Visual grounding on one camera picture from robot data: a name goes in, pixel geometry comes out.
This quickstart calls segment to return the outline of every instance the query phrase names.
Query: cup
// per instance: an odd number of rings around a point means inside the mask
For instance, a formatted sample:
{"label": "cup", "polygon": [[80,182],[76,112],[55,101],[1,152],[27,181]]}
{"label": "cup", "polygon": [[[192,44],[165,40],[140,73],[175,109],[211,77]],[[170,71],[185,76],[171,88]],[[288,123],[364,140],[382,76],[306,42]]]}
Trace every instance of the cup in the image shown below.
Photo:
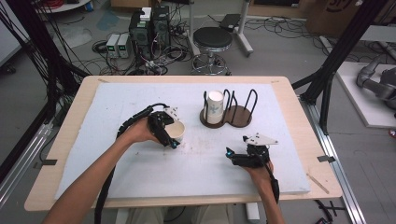
{"label": "cup", "polygon": [[174,138],[179,143],[181,143],[185,130],[184,124],[182,122],[175,120],[174,123],[166,125],[165,130],[171,138]]}
{"label": "cup", "polygon": [[204,110],[204,119],[210,124],[221,122],[223,109],[224,94],[221,91],[210,91],[207,97],[207,118]]}

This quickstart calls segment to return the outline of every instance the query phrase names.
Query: black stool seat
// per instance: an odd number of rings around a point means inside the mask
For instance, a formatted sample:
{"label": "black stool seat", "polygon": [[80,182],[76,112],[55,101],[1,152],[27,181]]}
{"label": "black stool seat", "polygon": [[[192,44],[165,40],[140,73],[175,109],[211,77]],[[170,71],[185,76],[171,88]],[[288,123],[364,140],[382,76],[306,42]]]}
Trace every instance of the black stool seat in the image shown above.
{"label": "black stool seat", "polygon": [[193,41],[204,48],[222,49],[231,45],[233,37],[219,27],[203,27],[194,32]]}

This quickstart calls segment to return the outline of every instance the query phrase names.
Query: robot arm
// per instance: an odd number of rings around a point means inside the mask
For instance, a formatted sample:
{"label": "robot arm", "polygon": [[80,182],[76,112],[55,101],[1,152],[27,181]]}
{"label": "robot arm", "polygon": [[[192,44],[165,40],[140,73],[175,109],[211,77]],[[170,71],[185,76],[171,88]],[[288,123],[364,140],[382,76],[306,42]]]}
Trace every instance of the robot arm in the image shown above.
{"label": "robot arm", "polygon": [[375,96],[381,100],[392,100],[396,91],[396,68],[385,70],[382,73],[381,81],[375,82],[371,77],[375,73],[376,67],[379,65],[379,56],[375,57],[367,66],[363,67],[358,73],[356,84],[359,87],[372,91]]}

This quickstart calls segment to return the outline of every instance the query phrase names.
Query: wooden edge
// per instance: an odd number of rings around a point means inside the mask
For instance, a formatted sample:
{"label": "wooden edge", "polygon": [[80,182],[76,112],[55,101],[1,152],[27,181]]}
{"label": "wooden edge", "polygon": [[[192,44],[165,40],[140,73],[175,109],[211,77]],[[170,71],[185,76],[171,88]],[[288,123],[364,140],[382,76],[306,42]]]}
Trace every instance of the wooden edge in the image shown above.
{"label": "wooden edge", "polygon": [[[342,196],[341,187],[335,178],[330,165],[327,162],[319,162],[317,157],[324,155],[324,152],[317,140],[317,137],[310,126],[310,123],[301,108],[300,102],[295,96],[289,80],[286,77],[197,77],[197,76],[165,76],[165,77],[99,77],[92,76],[84,78],[75,101],[64,120],[57,138],[49,152],[48,159],[58,160],[55,166],[45,166],[41,169],[31,192],[25,202],[27,211],[50,210],[53,204],[54,195],[64,171],[65,161],[70,148],[77,138],[80,124],[85,118],[97,87],[101,83],[261,83],[271,84],[276,94],[279,106],[282,111],[292,111],[284,113],[283,117],[289,127],[290,136],[302,165],[307,174],[311,191],[306,194],[282,194],[280,200],[302,200],[302,199],[323,199],[339,198]],[[208,196],[208,197],[180,197],[168,199],[168,205],[181,204],[210,204],[210,203],[248,203],[258,202],[260,197],[256,196]],[[163,205],[161,199],[128,199],[128,200],[107,200],[106,207],[127,207],[127,206],[160,206]]]}

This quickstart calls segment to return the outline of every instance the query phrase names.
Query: white foam board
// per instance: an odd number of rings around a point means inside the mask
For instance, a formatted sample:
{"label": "white foam board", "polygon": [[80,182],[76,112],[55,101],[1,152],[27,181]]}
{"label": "white foam board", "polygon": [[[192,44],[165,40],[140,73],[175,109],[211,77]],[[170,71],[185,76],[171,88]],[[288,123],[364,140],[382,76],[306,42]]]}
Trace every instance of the white foam board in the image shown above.
{"label": "white foam board", "polygon": [[[251,89],[257,91],[259,100],[246,128],[225,124],[208,129],[200,122],[204,91],[224,89],[235,91],[240,105]],[[114,142],[125,120],[156,103],[178,107],[186,126],[183,142],[177,149],[154,142],[131,146],[117,164],[108,198],[256,195],[248,173],[225,157],[226,147],[246,153],[242,136],[255,133],[279,142],[271,146],[270,155],[281,193],[310,190],[271,85],[103,83],[70,151],[56,198]]]}
{"label": "white foam board", "polygon": [[[384,101],[375,97],[372,91],[356,85],[359,71],[367,63],[343,63],[338,69],[339,77],[349,99],[358,111],[366,127],[371,128],[395,128],[395,110],[387,107]],[[393,68],[394,65],[379,64],[375,69],[372,80],[379,82],[384,70]]]}

